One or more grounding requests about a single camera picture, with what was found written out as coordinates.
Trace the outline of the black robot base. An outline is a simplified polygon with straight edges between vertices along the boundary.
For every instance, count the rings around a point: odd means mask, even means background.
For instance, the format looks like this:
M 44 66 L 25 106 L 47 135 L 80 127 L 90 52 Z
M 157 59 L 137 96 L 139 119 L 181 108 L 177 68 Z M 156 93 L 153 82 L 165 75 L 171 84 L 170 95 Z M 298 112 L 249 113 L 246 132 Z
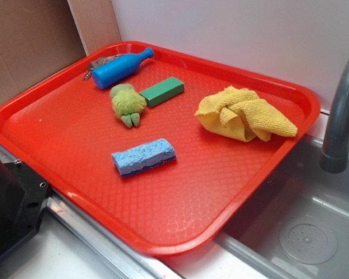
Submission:
M 50 190 L 21 160 L 0 160 L 0 261 L 38 233 Z

